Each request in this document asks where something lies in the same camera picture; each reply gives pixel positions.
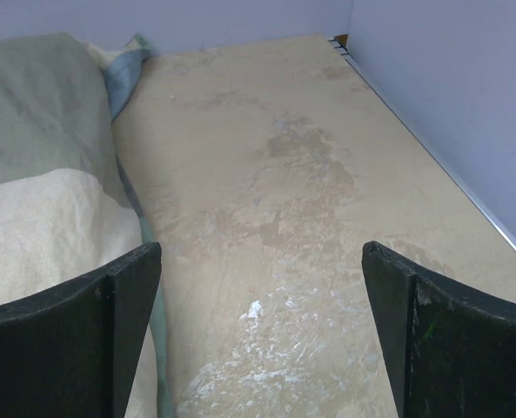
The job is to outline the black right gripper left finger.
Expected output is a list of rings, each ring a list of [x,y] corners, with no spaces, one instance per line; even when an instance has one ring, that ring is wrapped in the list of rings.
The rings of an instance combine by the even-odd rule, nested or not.
[[[0,417],[123,417],[161,274],[150,242],[0,306]]]

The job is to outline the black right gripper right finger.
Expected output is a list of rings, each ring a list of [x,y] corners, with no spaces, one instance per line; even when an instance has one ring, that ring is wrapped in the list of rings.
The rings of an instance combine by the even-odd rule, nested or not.
[[[516,417],[516,304],[370,241],[362,271],[400,417]]]

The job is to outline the green beige blue pillowcase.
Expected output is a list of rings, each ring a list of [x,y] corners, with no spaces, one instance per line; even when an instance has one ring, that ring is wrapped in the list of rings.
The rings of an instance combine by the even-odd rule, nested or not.
[[[0,306],[156,242],[111,125],[151,47],[66,33],[0,40]],[[160,280],[123,417],[169,417]]]

